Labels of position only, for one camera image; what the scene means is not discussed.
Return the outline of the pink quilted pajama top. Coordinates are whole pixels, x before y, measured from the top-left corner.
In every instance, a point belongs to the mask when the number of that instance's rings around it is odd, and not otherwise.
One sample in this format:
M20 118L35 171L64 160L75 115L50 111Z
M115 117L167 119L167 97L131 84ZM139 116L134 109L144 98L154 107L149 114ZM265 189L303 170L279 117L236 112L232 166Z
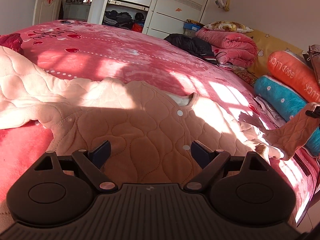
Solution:
M263 129L197 94L181 106L143 81L62 80L1 48L1 129L37 120L51 130L48 150L57 155L109 141L103 170L117 184L187 183L201 170L190 152L195 140L231 155L257 151L266 159L288 160L318 131L319 119L306 115L315 108L308 103L280 128Z

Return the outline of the dark clothes lower shelf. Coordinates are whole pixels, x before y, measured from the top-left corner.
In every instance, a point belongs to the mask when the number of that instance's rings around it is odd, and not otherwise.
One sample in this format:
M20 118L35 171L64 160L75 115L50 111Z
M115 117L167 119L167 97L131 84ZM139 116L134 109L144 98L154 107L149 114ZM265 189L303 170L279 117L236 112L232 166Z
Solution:
M128 12L117 12L116 10L105 11L102 25L127 29L138 33L143 32L145 16L141 12L132 17Z

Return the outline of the white bedroom door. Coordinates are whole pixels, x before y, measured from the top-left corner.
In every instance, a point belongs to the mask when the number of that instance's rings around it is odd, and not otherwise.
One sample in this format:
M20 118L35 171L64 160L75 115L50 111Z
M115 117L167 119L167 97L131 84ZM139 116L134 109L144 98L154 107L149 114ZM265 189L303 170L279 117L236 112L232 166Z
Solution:
M32 24L37 25L57 20L60 5L61 0L53 0L51 4L48 4L47 0L35 0Z

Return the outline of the teal flower print pillow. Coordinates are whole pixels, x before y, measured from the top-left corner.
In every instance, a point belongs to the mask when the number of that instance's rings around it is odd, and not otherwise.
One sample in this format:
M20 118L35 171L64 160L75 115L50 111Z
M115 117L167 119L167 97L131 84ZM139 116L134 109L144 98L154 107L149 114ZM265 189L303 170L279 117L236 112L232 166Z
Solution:
M286 121L279 128L265 133L269 145L280 149L285 159L290 159L301 147L319 156L319 119L305 114L314 110L319 103L306 102L296 92L269 76L257 79L255 93L265 99Z

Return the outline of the orange good luck pillow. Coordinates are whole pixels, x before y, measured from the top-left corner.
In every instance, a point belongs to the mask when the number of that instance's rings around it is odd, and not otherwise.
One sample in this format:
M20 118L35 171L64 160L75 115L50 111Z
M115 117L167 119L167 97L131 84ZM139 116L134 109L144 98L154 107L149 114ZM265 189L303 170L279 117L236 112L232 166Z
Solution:
M269 73L295 90L307 102L319 102L319 84L315 74L296 54L274 51L267 60Z

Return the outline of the folded mauve puffer jacket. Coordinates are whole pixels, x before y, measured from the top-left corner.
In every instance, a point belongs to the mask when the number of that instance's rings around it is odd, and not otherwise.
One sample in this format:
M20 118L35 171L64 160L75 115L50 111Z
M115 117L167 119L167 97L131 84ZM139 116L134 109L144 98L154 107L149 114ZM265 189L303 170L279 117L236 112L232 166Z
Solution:
M303 57L307 65L313 69L316 81L320 84L320 45L309 46L309 50L303 53Z

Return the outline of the yellow cartoon headboard cover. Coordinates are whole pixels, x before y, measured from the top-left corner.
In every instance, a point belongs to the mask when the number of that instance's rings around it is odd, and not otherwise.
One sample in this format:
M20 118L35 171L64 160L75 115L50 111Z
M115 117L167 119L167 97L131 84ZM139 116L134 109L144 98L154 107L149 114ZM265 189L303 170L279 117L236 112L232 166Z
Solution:
M253 74L255 77L261 77L268 73L267 60L271 53L278 50L284 50L292 52L299 56L302 55L302 49L276 38L268 33L264 33L259 30L254 30L251 33L245 33L246 36L250 37L258 48L258 54L255 58L255 62L252 66L247 68L247 71Z

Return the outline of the folded pink fleece blanket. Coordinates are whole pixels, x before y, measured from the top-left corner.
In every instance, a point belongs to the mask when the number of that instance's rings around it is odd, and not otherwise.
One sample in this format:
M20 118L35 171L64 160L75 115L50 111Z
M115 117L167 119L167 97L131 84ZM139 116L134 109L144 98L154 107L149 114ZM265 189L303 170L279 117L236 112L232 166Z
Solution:
M230 63L248 68L253 65L258 54L258 48L253 39L241 33L202 28L196 32L195 36L212 46L219 64Z

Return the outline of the black jacket on bed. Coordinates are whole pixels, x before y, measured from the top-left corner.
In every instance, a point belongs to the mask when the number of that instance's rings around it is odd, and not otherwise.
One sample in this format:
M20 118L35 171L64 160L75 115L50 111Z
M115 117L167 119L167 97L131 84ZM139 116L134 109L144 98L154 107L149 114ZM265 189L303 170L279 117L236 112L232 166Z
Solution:
M164 40L204 61L215 65L219 64L212 51L212 46L200 38L189 37L183 34L170 34Z

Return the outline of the floral yellow white pillow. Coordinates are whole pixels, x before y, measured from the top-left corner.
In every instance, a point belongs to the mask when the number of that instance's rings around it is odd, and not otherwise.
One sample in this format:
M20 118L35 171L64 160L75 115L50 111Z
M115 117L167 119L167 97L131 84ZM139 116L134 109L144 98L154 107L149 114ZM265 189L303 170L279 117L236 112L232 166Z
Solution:
M242 34L253 32L253 29L250 27L233 21L217 21L205 25L204 28L213 31L227 31Z

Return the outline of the blue box by wardrobe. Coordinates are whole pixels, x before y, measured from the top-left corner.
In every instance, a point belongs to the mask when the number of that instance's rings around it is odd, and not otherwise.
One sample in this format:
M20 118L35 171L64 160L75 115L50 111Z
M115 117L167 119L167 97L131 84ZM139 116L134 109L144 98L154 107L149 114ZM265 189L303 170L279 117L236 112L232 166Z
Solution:
M199 31L202 27L193 23L184 23L183 28L185 30Z

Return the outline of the red quilted down jacket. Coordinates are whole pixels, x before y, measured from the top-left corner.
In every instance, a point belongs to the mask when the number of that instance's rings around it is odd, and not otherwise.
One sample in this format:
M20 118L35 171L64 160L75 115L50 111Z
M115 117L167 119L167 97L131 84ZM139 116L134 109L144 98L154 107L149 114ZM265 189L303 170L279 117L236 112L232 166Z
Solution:
M9 35L1 35L0 36L0 45L3 47L7 47L12 49L13 51L24 55L24 51L22 49L23 40L19 33L12 33Z

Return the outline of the white wardrobe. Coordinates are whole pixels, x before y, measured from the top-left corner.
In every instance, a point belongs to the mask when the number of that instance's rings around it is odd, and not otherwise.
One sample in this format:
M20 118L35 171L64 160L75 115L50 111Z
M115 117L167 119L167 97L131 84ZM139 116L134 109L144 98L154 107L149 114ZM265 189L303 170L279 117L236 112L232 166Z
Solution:
M93 0L87 22L101 24L105 11L124 9L143 12L143 33L165 38L171 33L183 33L186 20L200 21L208 0Z

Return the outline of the yellow tassel wall hanging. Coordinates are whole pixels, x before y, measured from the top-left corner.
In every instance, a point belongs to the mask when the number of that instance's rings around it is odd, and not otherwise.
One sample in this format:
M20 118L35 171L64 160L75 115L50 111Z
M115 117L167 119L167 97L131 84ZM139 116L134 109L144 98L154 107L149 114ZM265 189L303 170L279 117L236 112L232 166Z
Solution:
M223 9L224 11L229 11L229 5L231 0L216 0L215 4L218 8Z

